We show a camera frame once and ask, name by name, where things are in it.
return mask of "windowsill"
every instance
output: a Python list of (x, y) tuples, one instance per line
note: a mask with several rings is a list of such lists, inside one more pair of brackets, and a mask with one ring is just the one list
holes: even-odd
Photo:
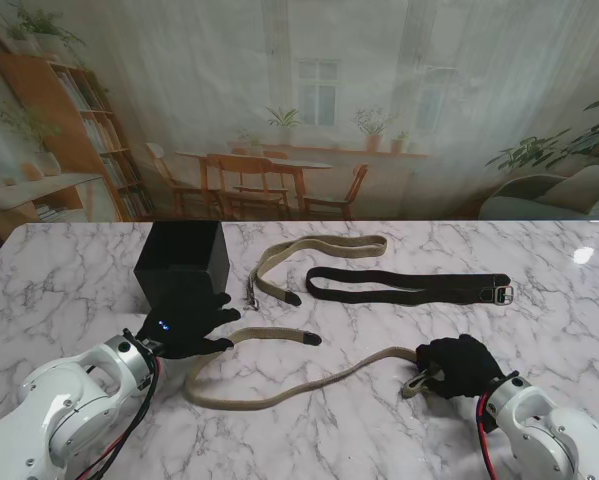
[(307, 147), (307, 146), (295, 146), (295, 145), (274, 145), (274, 144), (263, 144), (265, 149), (284, 149), (284, 150), (295, 150), (295, 151), (312, 151), (321, 153), (343, 153), (347, 155), (364, 155), (366, 157), (392, 157), (392, 158), (428, 158), (428, 155), (423, 153), (391, 153), (391, 152), (368, 152), (366, 150), (344, 150), (342, 148), (327, 148), (327, 147)]

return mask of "gloved hand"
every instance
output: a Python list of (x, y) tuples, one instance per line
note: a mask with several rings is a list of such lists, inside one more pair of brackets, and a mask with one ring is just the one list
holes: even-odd
[(163, 358), (223, 352), (234, 347), (230, 340), (204, 337), (219, 325), (241, 318), (234, 308), (222, 308), (229, 301), (227, 293), (214, 295), (212, 292), (172, 290), (150, 311), (137, 339), (149, 338), (163, 344), (158, 350), (158, 355)]
[(426, 386), (444, 398), (480, 396), (491, 380), (504, 376), (486, 346), (465, 333), (459, 338), (440, 338), (429, 345), (419, 345), (419, 371), (432, 363), (441, 368), (444, 379), (426, 380)]

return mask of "marble table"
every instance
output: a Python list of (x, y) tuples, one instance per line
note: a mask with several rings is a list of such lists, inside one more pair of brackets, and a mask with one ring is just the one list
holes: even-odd
[[(147, 303), (132, 269), (151, 228), (139, 224), (19, 227), (0, 251), (0, 417), (35, 367), (82, 352), (123, 327), (136, 331)], [(205, 376), (206, 394), (260, 398), (339, 371), (369, 353), (468, 332), (504, 371), (520, 370), (562, 405), (599, 421), (599, 222), (225, 223), (231, 260), (227, 291), (244, 306), (244, 281), (269, 245), (306, 234), (389, 238), (380, 258), (345, 260), (304, 251), (270, 272), (301, 292), (299, 308), (258, 293), (217, 335), (245, 326), (303, 328), (318, 347), (250, 341)], [(315, 265), (404, 273), (508, 274), (514, 304), (342, 305), (315, 301), (303, 278)], [(260, 412), (217, 412), (180, 395), (188, 361), (167, 362), (155, 401), (106, 478), (110, 479), (486, 479), (473, 399), (419, 396), (399, 387), (414, 374), (383, 360), (325, 390)], [(73, 459), (67, 479), (96, 458), (115, 432)], [(507, 439), (489, 436), (502, 479), (519, 478)]]

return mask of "strap end tip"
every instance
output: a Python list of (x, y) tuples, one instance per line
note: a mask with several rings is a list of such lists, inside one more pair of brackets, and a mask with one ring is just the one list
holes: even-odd
[(284, 301), (293, 307), (298, 307), (301, 305), (301, 299), (299, 298), (299, 295), (293, 292), (286, 292)]
[(303, 332), (303, 343), (304, 344), (317, 347), (317, 346), (321, 345), (321, 342), (322, 342), (321, 337), (319, 335), (317, 335), (316, 333)]

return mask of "white robotic arm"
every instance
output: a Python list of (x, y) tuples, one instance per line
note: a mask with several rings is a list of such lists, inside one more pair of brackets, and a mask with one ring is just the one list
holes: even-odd
[[(57, 480), (67, 461), (115, 421), (120, 405), (150, 383), (146, 352), (117, 335), (36, 369), (19, 387), (21, 404), (0, 420), (0, 480)], [(109, 396), (85, 368), (119, 385)]]
[(558, 407), (521, 377), (488, 399), (488, 413), (508, 436), (527, 480), (599, 480), (599, 424), (581, 410)]

